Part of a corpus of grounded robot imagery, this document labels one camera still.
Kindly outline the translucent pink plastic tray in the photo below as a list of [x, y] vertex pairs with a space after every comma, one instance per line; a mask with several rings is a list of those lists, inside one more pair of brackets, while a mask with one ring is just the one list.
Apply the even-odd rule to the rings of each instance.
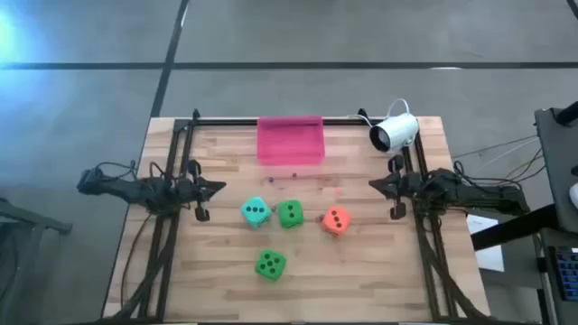
[[321, 116], [261, 116], [256, 125], [263, 165], [319, 164], [325, 157]]

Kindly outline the white paper sheet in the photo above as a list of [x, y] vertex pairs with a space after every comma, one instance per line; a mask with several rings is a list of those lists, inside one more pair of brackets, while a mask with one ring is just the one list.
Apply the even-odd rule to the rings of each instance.
[[[469, 214], [466, 218], [468, 229], [472, 235], [487, 228], [496, 226], [499, 222], [493, 218], [485, 218]], [[505, 271], [501, 246], [493, 246], [475, 253], [478, 266], [481, 269], [503, 273]]]

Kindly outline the dark grey desk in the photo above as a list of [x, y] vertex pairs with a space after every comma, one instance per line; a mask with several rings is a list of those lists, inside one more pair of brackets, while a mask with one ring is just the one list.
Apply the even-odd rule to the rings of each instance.
[[578, 101], [535, 112], [559, 227], [578, 233]]

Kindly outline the blue-lit keyboard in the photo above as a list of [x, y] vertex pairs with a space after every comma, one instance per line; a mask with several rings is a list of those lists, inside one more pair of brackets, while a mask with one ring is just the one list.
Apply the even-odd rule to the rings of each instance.
[[578, 249], [548, 247], [561, 298], [578, 302]]

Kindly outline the turquoise foam die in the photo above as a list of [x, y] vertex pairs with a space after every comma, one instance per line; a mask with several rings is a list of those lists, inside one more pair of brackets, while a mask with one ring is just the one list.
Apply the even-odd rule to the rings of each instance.
[[252, 228], [259, 228], [270, 218], [272, 210], [261, 197], [254, 197], [246, 201], [241, 209], [241, 214]]

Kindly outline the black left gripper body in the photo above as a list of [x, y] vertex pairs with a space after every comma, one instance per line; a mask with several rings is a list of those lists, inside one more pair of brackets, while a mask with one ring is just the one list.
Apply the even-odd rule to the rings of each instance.
[[176, 181], [176, 191], [181, 204], [191, 203], [201, 199], [198, 187], [188, 178], [179, 178]]

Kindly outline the black desk beam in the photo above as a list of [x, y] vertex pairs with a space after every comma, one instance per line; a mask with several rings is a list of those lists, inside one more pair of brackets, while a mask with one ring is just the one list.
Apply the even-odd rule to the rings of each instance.
[[543, 228], [558, 228], [557, 212], [554, 204], [476, 232], [471, 235], [471, 240], [474, 250], [480, 251], [534, 235]]

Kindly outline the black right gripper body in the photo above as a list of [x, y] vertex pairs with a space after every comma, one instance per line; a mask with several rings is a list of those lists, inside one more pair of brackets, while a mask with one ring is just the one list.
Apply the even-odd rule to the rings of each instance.
[[413, 198], [424, 186], [424, 178], [420, 173], [408, 173], [396, 181], [396, 201], [402, 197]]

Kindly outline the green foam die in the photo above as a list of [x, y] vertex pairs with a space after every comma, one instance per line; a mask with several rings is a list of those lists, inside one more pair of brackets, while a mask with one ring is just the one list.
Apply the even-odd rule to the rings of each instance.
[[275, 250], [265, 249], [260, 253], [255, 269], [257, 274], [277, 281], [283, 275], [285, 265], [286, 258], [283, 254]]
[[299, 200], [280, 202], [277, 212], [282, 228], [298, 227], [304, 222], [303, 205]]

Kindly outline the grey metal stand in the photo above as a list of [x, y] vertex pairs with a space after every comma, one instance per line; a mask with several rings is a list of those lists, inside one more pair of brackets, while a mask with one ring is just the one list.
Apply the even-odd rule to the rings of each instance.
[[13, 224], [22, 225], [30, 230], [29, 240], [23, 252], [15, 253], [17, 262], [14, 277], [8, 282], [6, 293], [0, 294], [0, 325], [8, 325], [13, 318], [14, 307], [23, 294], [25, 281], [33, 269], [43, 232], [52, 229], [61, 235], [68, 235], [72, 230], [72, 224], [18, 208], [4, 198], [0, 199], [0, 218], [4, 218], [5, 223], [10, 220]]

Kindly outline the orange foam die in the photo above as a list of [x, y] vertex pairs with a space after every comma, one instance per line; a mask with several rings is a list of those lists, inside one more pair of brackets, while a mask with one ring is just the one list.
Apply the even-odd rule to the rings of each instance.
[[340, 237], [351, 224], [351, 214], [343, 207], [331, 206], [322, 217], [322, 229]]

